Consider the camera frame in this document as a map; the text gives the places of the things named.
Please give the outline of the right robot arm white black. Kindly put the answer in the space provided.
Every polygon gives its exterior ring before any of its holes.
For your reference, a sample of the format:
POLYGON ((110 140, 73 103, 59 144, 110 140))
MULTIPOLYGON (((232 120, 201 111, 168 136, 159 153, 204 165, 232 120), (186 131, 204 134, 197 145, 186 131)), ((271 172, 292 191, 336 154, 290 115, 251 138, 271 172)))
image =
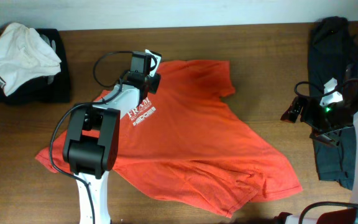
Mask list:
POLYGON ((345 80, 331 79, 324 84, 320 95, 297 93, 282 121, 301 121, 312 128, 310 138, 328 146, 338 146, 345 129, 356 133, 354 185, 349 202, 316 202, 299 215, 281 213, 278 223, 358 223, 358 63, 346 68, 345 80))

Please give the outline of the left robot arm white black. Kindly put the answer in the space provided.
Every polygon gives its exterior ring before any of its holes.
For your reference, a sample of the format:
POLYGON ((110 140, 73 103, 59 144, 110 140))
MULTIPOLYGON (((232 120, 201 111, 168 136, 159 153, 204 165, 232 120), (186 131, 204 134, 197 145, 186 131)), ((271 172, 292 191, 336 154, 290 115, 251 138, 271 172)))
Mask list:
POLYGON ((77 182, 80 223, 110 223, 108 176, 117 158, 120 121, 149 93, 156 93, 162 56, 145 50, 131 53, 131 66, 118 78, 110 93, 96 102, 75 105, 63 147, 69 175, 77 182))

